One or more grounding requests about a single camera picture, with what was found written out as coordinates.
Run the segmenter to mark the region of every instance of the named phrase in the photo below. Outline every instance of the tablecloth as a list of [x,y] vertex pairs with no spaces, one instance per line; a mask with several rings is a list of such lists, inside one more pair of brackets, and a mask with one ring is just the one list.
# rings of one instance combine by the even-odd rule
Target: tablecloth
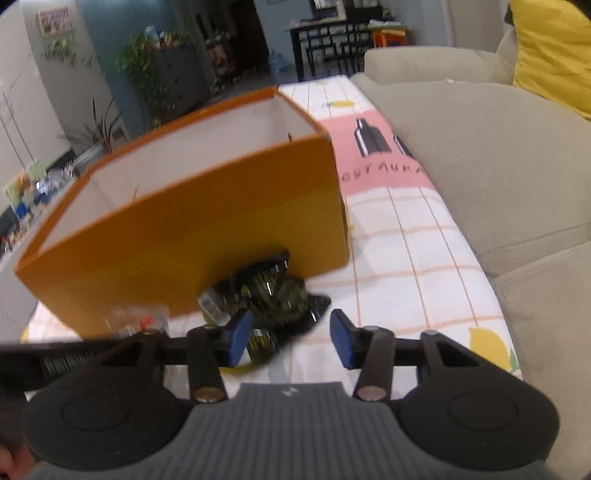
[[[349,264],[307,280],[308,289],[328,294],[331,309],[342,309],[356,325],[380,325],[405,338],[439,330],[520,376],[492,287],[403,139],[347,77],[283,85],[280,91],[330,132],[349,223]],[[224,374],[228,393],[234,395],[242,382],[327,381],[340,381],[352,392],[359,372],[342,368],[327,317],[269,365]],[[203,323],[200,313],[172,319],[170,334],[181,336]],[[75,338],[39,304],[29,341]],[[166,386],[187,397],[186,367],[167,368]],[[406,395],[417,384],[415,368],[396,367],[393,382],[393,398]]]

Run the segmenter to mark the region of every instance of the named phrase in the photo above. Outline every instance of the hanging plant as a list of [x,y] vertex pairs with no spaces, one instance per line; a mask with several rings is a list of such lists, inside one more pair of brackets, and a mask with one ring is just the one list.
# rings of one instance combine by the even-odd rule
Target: hanging plant
[[151,35],[150,30],[144,30],[132,35],[130,41],[121,47],[115,65],[120,72],[127,74],[154,115],[173,110],[175,105],[165,101],[168,87],[160,79],[153,52],[190,43],[185,33]]
[[[74,49],[74,37],[61,38],[47,44],[43,50],[43,56],[47,61],[61,60],[62,63],[67,62],[71,67],[75,67],[78,53]],[[94,58],[92,55],[82,57],[80,59],[80,65],[90,70],[93,61]]]

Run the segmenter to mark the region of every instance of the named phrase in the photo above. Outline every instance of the yellow pillow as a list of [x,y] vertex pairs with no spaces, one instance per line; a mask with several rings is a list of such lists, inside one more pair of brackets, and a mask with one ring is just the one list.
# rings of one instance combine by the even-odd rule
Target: yellow pillow
[[509,0],[517,33],[513,85],[591,118],[591,20],[567,0]]

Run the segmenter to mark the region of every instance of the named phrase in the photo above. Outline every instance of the green plant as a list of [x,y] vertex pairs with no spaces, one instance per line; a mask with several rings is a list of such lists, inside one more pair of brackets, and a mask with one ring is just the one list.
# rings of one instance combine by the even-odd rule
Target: green plant
[[100,141],[103,143],[103,145],[107,149],[107,152],[113,151],[113,144],[111,141],[111,139],[112,139],[111,135],[113,134],[113,127],[119,121],[119,118],[121,118],[121,115],[122,115],[122,112],[120,112],[119,115],[117,115],[111,123],[107,122],[107,115],[109,114],[109,110],[111,109],[111,106],[113,105],[114,100],[115,100],[114,98],[111,98],[111,101],[109,102],[109,106],[107,107],[105,114],[103,116],[101,116],[99,119],[96,116],[95,99],[94,98],[92,99],[92,116],[95,119],[96,130],[99,133]]
[[[168,33],[164,38],[167,48],[191,43],[189,37],[182,32]],[[175,105],[165,101],[168,88],[160,79],[154,61],[153,52],[159,48],[158,42],[155,43],[145,31],[140,31],[133,34],[130,41],[121,47],[115,61],[117,69],[127,74],[151,113],[156,116],[175,108]]]
[[113,128],[122,115],[119,113],[111,123],[107,122],[107,115],[109,114],[109,110],[111,109],[114,100],[114,98],[111,98],[105,114],[99,118],[96,113],[96,102],[93,98],[92,116],[95,121],[95,128],[89,127],[87,123],[84,123],[84,129],[65,127],[64,135],[58,135],[58,138],[68,140],[71,144],[80,145],[86,150],[97,143],[102,143],[108,152],[113,151]]
[[[70,66],[75,67],[78,53],[74,49],[74,37],[54,40],[47,44],[43,50],[43,56],[47,61],[57,59],[63,63],[67,60]],[[87,69],[92,68],[93,62],[94,57],[92,55],[80,59],[80,65],[85,66]]]

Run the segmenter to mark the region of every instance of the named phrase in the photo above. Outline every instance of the orange stool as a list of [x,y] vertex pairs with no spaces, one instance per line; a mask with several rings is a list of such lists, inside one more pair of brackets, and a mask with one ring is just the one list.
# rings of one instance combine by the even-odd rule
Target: orange stool
[[374,28],[371,32],[375,48],[407,45],[407,27]]

